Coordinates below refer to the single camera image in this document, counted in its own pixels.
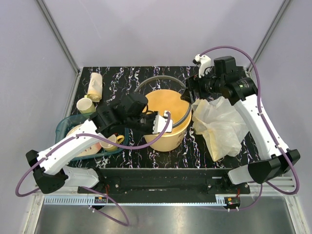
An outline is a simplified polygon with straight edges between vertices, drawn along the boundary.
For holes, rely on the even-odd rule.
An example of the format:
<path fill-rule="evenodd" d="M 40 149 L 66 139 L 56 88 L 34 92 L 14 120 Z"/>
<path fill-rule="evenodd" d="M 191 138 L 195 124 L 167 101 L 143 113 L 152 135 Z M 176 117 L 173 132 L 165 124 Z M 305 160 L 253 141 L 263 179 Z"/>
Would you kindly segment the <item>detached white trash bag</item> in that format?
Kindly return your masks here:
<path fill-rule="evenodd" d="M 228 99 L 198 99 L 191 108 L 195 133 L 203 136 L 214 162 L 225 156 L 235 157 L 239 154 L 241 142 L 249 130 Z"/>

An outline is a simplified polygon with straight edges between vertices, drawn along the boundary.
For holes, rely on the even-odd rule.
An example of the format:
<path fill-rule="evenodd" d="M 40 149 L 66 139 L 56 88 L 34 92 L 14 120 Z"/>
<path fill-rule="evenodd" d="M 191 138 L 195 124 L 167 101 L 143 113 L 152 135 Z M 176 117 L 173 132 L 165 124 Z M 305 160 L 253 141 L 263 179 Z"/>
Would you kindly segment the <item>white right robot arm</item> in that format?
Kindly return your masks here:
<path fill-rule="evenodd" d="M 223 191 L 233 193 L 241 183 L 262 184 L 293 170 L 300 159 L 299 151 L 291 150 L 281 139 L 263 107 L 260 86 L 236 65 L 235 58 L 211 60 L 206 55 L 196 55 L 193 62 L 199 65 L 199 71 L 186 80 L 182 100 L 194 103 L 194 94 L 201 99 L 221 94 L 243 118 L 260 156 L 259 161 L 230 170 L 221 181 Z"/>

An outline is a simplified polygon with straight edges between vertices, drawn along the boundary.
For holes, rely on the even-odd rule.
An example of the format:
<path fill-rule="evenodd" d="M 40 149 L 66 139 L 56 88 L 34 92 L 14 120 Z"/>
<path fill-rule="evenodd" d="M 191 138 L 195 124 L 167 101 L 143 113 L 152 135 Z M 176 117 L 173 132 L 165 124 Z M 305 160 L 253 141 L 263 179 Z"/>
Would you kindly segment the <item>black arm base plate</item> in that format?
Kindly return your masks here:
<path fill-rule="evenodd" d="M 208 194 L 248 195 L 249 185 L 245 182 L 230 185 L 225 178 L 229 169 L 170 169 L 170 168 L 96 168 L 100 184 L 96 190 L 107 188 L 110 194 L 129 191 L 169 190 L 206 192 Z"/>

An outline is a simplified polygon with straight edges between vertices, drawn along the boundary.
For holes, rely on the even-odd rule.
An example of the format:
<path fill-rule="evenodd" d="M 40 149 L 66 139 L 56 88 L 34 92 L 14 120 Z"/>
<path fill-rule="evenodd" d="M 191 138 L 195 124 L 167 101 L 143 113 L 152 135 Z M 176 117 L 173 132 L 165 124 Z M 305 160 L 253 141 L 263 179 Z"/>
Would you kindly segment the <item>white trash bag roll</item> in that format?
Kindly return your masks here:
<path fill-rule="evenodd" d="M 92 102 L 100 102 L 102 99 L 103 79 L 99 73 L 91 73 L 85 98 L 89 98 Z"/>

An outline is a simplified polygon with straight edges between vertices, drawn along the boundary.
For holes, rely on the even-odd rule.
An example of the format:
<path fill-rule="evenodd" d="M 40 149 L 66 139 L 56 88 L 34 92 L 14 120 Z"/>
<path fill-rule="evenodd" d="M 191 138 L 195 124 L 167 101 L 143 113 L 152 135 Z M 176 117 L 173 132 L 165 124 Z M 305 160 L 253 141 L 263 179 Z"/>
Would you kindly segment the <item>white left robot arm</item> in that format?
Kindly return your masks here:
<path fill-rule="evenodd" d="M 146 135 L 160 133 L 158 126 L 162 119 L 158 111 L 149 110 L 148 99 L 140 93 L 98 106 L 78 129 L 57 144 L 40 152 L 30 150 L 26 153 L 28 172 L 33 174 L 37 184 L 35 191 L 50 194 L 67 185 L 102 192 L 105 181 L 94 169 L 70 169 L 67 163 L 85 149 L 125 128 Z"/>

